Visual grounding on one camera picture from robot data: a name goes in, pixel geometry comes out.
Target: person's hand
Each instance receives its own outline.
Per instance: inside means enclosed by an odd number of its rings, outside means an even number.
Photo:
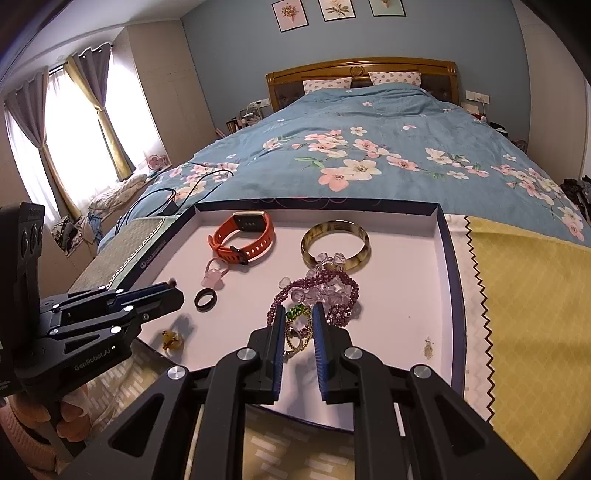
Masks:
[[[84,394],[88,395],[88,387],[86,385],[80,387]],[[10,406],[15,416],[23,425],[30,429],[37,429],[40,423],[50,420],[50,415],[47,409],[36,403],[25,392],[17,393],[8,397]],[[81,442],[90,432],[90,416],[86,413],[81,416],[83,410],[76,405],[71,405],[65,401],[60,402],[60,410],[62,419],[56,426],[57,434],[68,439],[70,442]]]

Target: cushion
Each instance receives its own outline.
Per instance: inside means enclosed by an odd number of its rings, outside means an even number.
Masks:
[[[334,80],[304,80],[304,93],[315,92],[322,88],[351,88],[351,78],[344,77]]]
[[[369,78],[374,85],[381,83],[412,83],[421,86],[421,74],[419,72],[370,72]]]

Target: black cable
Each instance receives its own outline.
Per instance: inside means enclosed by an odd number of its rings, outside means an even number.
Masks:
[[[119,220],[117,221],[117,224],[115,225],[115,235],[117,235],[119,233],[119,230],[121,229],[122,226],[127,225],[127,221],[129,221],[129,216],[131,215],[132,210],[138,206],[138,204],[144,199],[149,197],[150,195],[152,195],[153,193],[157,193],[157,192],[173,192],[173,194],[176,194],[176,190],[171,189],[171,188],[163,188],[163,189],[158,189],[158,190],[154,190],[153,192],[149,192],[146,195],[144,195],[143,197],[137,199],[135,201],[135,203],[129,208],[129,210],[127,210],[127,212],[125,212],[123,214],[123,216],[121,216],[121,218],[119,218]],[[163,207],[164,205],[166,205],[166,203],[168,203],[168,200],[166,200],[165,203],[163,203],[160,207]]]
[[[227,170],[227,169],[225,169],[225,168],[221,168],[220,170],[215,170],[215,171],[211,171],[211,172],[209,172],[209,173],[206,173],[206,174],[205,174],[203,177],[200,177],[200,178],[199,178],[199,181],[202,181],[202,180],[203,180],[205,177],[209,177],[210,175],[213,175],[213,174],[215,174],[215,173],[219,173],[219,172],[221,172],[221,171],[227,171],[228,173],[231,173],[231,174],[232,174],[232,177],[234,176],[234,172],[233,172],[232,170]],[[182,202],[182,203],[181,203],[181,204],[178,206],[178,209],[177,209],[177,211],[179,211],[179,210],[181,209],[181,207],[182,207],[182,206],[185,204],[185,202],[187,201],[187,199],[188,199],[188,198],[191,196],[191,194],[193,193],[193,190],[195,189],[195,187],[197,187],[197,185],[198,185],[199,181],[198,181],[198,182],[197,182],[195,185],[193,185],[193,188],[191,189],[191,191],[189,192],[189,194],[188,194],[188,195],[185,197],[185,199],[183,200],[183,202]],[[219,183],[219,185],[216,185],[216,186],[215,186],[214,188],[212,188],[212,189],[211,189],[209,192],[207,192],[207,193],[206,193],[206,194],[203,196],[203,198],[200,198],[200,199],[199,199],[198,201],[196,201],[195,203],[199,203],[199,202],[201,202],[201,200],[204,200],[204,199],[206,199],[206,198],[207,198],[209,195],[211,195],[211,194],[212,194],[212,193],[215,191],[215,189],[217,189],[218,187],[220,187],[220,186],[221,186],[223,183],[224,183],[224,181],[221,181],[221,182]]]
[[[187,202],[187,199],[191,196],[191,194],[193,193],[193,191],[195,190],[195,188],[197,187],[197,185],[199,184],[200,181],[202,181],[205,177],[209,177],[210,175],[214,175],[215,173],[220,173],[221,171],[225,171],[228,172],[232,175],[232,177],[234,176],[234,172],[232,170],[227,170],[225,168],[220,168],[219,170],[214,170],[211,171],[209,173],[206,173],[205,175],[203,175],[202,177],[199,177],[199,180],[197,182],[195,182],[195,185],[193,185],[193,188],[191,189],[191,191],[189,192],[189,194],[185,197],[185,199],[183,200],[183,202],[177,207],[177,212],[183,207],[183,205]],[[196,201],[195,203],[199,203],[202,200],[206,199],[209,195],[211,195],[218,187],[220,187],[222,184],[224,183],[224,181],[220,182],[219,185],[215,185],[214,188],[212,188],[209,192],[207,192],[203,198],[199,199],[198,201]],[[127,210],[127,212],[125,212],[120,218],[119,220],[117,220],[117,224],[115,225],[115,235],[117,235],[119,233],[119,231],[121,230],[122,226],[127,225],[127,222],[129,221],[131,212],[133,211],[133,209],[135,207],[138,206],[138,204],[144,199],[149,197],[150,195],[152,195],[153,193],[157,193],[157,192],[172,192],[172,194],[170,194],[170,196],[167,198],[167,200],[162,203],[161,205],[159,205],[158,207],[156,207],[154,210],[152,210],[148,215],[146,215],[146,217],[149,217],[150,215],[152,215],[154,212],[157,212],[158,210],[160,210],[162,207],[164,207],[168,202],[170,202],[173,198],[176,197],[177,195],[177,191],[175,189],[171,189],[171,188],[162,188],[162,189],[158,189],[158,190],[154,190],[153,192],[149,192],[146,195],[144,195],[143,197],[139,198],[138,200],[136,200],[136,202],[129,208],[129,210]]]

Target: ring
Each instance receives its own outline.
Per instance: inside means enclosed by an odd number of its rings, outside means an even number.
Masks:
[[[211,295],[212,298],[205,304],[200,304],[199,300],[201,300],[205,295]],[[217,303],[217,293],[212,288],[204,288],[203,290],[199,290],[197,295],[195,295],[195,308],[204,313],[211,310],[215,304]]]

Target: metal screw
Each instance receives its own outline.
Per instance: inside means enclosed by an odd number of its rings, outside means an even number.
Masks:
[[[187,374],[187,371],[183,367],[175,365],[174,367],[170,367],[166,374],[170,380],[180,380]]]
[[[252,360],[256,357],[256,352],[252,348],[243,348],[236,354],[240,360]]]
[[[427,365],[417,365],[413,373],[416,377],[425,379],[431,376],[431,369]]]
[[[345,350],[345,357],[349,360],[359,360],[363,356],[363,350],[361,348],[357,348],[356,346],[350,346]]]

